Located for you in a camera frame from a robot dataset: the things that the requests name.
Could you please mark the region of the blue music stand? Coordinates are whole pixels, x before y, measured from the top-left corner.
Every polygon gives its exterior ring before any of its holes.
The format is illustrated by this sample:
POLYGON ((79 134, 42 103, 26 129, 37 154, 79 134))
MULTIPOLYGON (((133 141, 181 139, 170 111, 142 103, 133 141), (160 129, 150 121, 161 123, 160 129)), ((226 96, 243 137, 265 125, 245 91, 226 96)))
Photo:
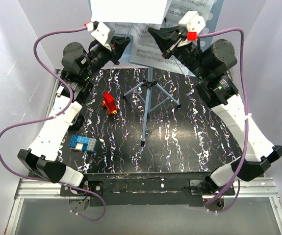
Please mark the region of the blue music stand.
POLYGON ((192 75, 185 66, 181 65, 174 56, 165 60, 161 56, 153 37, 148 33, 148 27, 155 29, 177 26, 179 20, 188 11, 197 11, 203 16, 206 26, 201 31, 208 33, 215 30, 222 9, 222 0, 170 0, 168 9, 161 25, 145 23, 110 23, 117 35, 126 35, 132 38, 131 45, 122 57, 123 61, 148 67, 148 78, 153 79, 153 70, 161 69, 183 75, 192 75))

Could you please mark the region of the white sheet music page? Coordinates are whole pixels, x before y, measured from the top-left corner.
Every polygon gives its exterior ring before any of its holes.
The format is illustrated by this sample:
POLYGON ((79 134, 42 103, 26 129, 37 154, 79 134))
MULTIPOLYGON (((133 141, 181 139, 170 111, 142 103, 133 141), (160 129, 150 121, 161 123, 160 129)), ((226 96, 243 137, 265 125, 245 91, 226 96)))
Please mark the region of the white sheet music page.
POLYGON ((214 0, 169 0, 161 23, 113 22, 116 36, 126 36, 131 42, 122 61, 166 71, 189 74, 176 58, 193 45, 189 32, 201 34, 216 7, 214 0))

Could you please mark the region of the white paper sheet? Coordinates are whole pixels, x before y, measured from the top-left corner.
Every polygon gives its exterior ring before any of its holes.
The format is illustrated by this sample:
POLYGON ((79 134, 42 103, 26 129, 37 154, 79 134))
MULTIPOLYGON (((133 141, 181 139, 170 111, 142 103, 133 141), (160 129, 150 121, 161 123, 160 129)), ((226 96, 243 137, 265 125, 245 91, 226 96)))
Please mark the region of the white paper sheet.
POLYGON ((93 21, 108 23, 162 23, 170 0, 91 0, 93 21))

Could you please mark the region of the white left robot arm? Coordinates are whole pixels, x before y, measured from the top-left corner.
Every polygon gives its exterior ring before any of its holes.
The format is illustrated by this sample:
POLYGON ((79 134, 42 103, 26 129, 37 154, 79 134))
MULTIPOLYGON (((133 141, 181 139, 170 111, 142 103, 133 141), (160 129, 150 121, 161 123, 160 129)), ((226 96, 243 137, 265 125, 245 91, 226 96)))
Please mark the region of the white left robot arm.
POLYGON ((129 43, 130 38, 115 36, 110 41, 110 49, 97 40, 90 43, 88 50, 78 42, 64 47, 60 77, 65 84, 57 90, 50 114, 57 114, 67 104, 70 106, 58 117, 45 121, 28 149, 20 149, 18 159, 30 172, 52 183, 75 187, 81 184, 83 174, 56 159, 60 144, 67 131, 78 131, 83 124, 84 117, 80 111, 93 88, 90 79, 109 61, 118 64, 129 43))

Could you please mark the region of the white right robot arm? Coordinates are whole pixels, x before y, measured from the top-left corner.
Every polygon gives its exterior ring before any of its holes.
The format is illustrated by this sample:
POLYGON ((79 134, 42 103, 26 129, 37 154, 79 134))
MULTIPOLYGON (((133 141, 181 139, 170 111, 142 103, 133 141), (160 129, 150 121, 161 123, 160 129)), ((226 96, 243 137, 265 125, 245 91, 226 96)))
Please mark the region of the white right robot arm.
POLYGON ((154 38, 163 58, 175 56, 200 82, 196 90, 202 101, 224 122, 243 149, 242 156, 212 171, 194 190, 214 194, 231 179, 249 182, 265 173, 282 156, 282 146, 273 145, 246 112, 245 99, 228 76, 228 70, 239 61, 231 42, 219 39, 202 51, 193 40, 195 32, 177 27, 154 29, 154 38))

